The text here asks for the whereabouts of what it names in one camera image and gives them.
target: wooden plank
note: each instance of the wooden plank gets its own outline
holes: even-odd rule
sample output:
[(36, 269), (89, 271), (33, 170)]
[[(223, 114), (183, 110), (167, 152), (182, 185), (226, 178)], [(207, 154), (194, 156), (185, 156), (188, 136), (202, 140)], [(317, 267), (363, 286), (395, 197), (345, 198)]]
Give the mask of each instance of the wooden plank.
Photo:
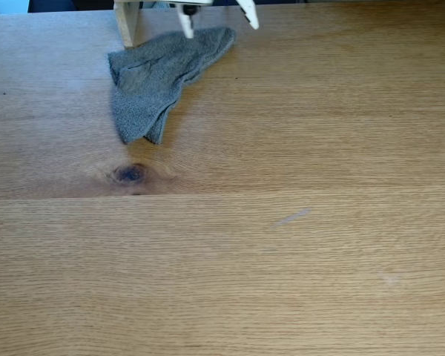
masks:
[(113, 11), (116, 14), (120, 36), (126, 48), (133, 47), (136, 21), (139, 16), (139, 2), (116, 2)]
[(0, 202), (0, 356), (116, 353), (445, 356), (445, 186)]
[[(0, 16), (0, 200), (445, 184), (445, 1), (259, 14), (255, 31), (205, 9), (199, 26), (239, 38), (185, 89), (159, 147), (115, 134), (112, 12)], [(141, 17), (137, 42), (179, 28), (172, 9)], [(109, 181), (131, 164), (151, 178)]]

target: gray rag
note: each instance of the gray rag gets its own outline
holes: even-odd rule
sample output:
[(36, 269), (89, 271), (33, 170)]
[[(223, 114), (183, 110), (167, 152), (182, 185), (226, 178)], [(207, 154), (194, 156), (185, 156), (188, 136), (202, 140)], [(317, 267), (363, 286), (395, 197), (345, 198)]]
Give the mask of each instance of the gray rag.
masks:
[(234, 30), (215, 27), (195, 31), (193, 39), (174, 32), (133, 50), (109, 53), (116, 84), (113, 112), (122, 140), (145, 137), (161, 143), (168, 113), (183, 86), (197, 81), (235, 39)]

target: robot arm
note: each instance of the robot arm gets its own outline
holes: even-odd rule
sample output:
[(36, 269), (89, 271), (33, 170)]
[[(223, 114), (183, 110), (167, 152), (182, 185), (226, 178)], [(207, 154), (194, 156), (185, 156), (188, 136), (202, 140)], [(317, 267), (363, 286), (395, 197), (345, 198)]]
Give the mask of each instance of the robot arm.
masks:
[[(194, 36), (194, 24), (192, 16), (198, 12), (202, 5), (211, 5), (213, 0), (195, 0), (192, 3), (183, 3), (173, 1), (177, 7), (179, 23), (183, 29), (186, 38), (192, 39)], [(259, 28), (259, 19), (255, 10), (254, 0), (237, 0), (240, 8), (244, 12), (245, 18), (255, 30)]]

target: scratch mark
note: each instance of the scratch mark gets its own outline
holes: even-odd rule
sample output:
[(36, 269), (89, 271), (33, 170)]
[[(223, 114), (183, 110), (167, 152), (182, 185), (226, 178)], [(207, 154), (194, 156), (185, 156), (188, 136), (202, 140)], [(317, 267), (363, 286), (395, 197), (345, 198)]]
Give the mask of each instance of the scratch mark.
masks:
[(310, 212), (310, 209), (303, 209), (303, 210), (297, 212), (296, 214), (293, 214), (293, 215), (279, 221), (277, 224), (273, 225), (272, 228), (278, 228), (279, 226), (285, 225), (286, 223), (289, 223), (292, 220), (297, 219), (298, 217), (303, 217), (303, 216), (307, 215), (309, 212)]
[(399, 282), (399, 278), (396, 276), (389, 276), (383, 272), (379, 273), (379, 276), (384, 280), (384, 282), (389, 286), (393, 287)]

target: wood knot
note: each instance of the wood knot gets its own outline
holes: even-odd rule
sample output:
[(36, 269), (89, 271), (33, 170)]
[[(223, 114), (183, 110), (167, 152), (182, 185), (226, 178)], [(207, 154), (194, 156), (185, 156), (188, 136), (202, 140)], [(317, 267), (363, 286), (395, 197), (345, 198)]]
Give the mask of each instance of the wood knot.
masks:
[(148, 169), (141, 163), (116, 168), (110, 178), (119, 185), (137, 185), (145, 181)]

